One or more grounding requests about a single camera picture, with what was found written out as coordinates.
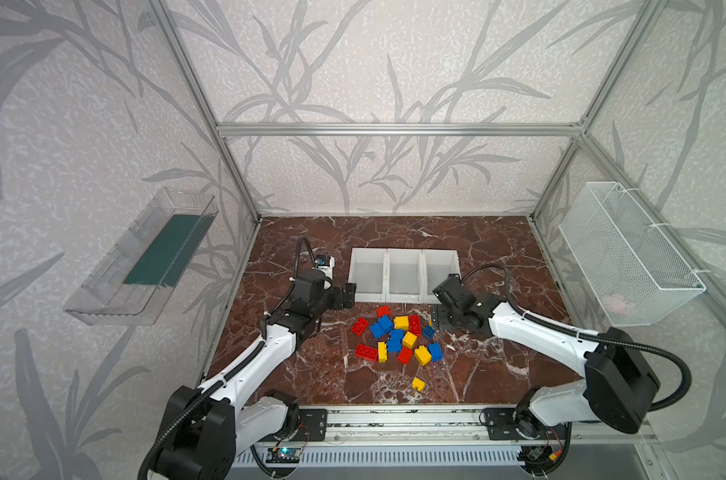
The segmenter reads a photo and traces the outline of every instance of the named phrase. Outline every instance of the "gray floor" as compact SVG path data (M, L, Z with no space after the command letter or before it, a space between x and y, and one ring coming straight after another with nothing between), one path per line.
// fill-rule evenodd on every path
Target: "gray floor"
M226 480L268 478L257 468L234 468ZM290 480L526 480L531 475L518 467L430 467L430 468L300 468ZM551 480L647 480L634 446L571 446L568 458Z

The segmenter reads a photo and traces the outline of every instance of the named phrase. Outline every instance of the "red lego brick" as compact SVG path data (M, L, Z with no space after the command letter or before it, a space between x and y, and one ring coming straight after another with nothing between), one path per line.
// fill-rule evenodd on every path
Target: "red lego brick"
M365 318L360 317L357 322L352 326L352 332L357 336L360 336L368 328L368 322Z
M408 365L408 360L411 359L411 355L413 355L413 354L414 354L413 350L403 347L401 349L401 352L397 355L397 360L400 363L402 363L403 365Z
M368 360L369 362L376 362L379 358L379 351L375 348L358 343L358 348L355 349L355 356L359 359Z
M376 309L376 316L377 316L377 318L383 317L385 315L387 315L387 316L391 316L392 315L392 312L390 312L390 307L389 306L387 306L387 305L380 306L380 307L378 307Z
M408 316L408 330L416 336L421 335L421 324L418 315Z

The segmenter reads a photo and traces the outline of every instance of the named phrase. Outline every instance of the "dark blue lego brick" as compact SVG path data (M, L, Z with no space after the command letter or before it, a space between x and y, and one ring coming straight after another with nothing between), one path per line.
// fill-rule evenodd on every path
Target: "dark blue lego brick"
M397 353L401 350L401 343L402 340L398 339L389 339L387 341L387 351Z
M432 355L433 362L443 360L443 350L441 350L440 345L438 345L437 343L431 343L427 345L427 349L430 351L430 355Z
M387 315L379 317L379 321L377 323L385 333L392 330L392 327L394 326L392 324L392 320L390 320L390 317L388 317Z
M432 336L435 334L435 329L427 325L425 328L421 329L421 334L424 335L426 338L431 339Z
M371 329L371 333L374 334L374 338L377 340L382 338L385 335L385 331L381 328L381 325L378 323L374 323L369 327Z
M393 340L397 340L399 342L403 341L403 337L406 335L406 332L400 329L396 329L390 332L390 338Z

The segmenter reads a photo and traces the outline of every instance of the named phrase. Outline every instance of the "pile of lego bricks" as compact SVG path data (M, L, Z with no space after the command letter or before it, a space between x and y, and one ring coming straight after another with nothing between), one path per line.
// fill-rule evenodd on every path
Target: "pile of lego bricks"
M386 342L379 342L377 348L373 348L362 343L358 343L355 349L355 356L359 359L368 360L370 362L379 363L387 362L387 354L393 356L397 354L397 360L407 365L413 356L419 365L426 366L427 363L439 362L443 360L443 350L441 346L432 341L435 336L435 330L431 326L421 328L421 322L418 315L396 316L390 320L392 312L389 306L380 306L376 309L377 322L369 325L368 321L361 317L352 326L352 332L357 336L363 334L368 328L374 334L374 338L379 340L389 334ZM421 345L414 349L419 336L427 339L427 346ZM425 389L425 383L414 377L411 386L421 392Z

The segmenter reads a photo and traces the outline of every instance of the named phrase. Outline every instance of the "white wire mesh basket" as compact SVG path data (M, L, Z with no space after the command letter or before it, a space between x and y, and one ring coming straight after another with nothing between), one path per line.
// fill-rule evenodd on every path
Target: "white wire mesh basket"
M588 182L560 232L614 326L651 325L706 290L617 182Z

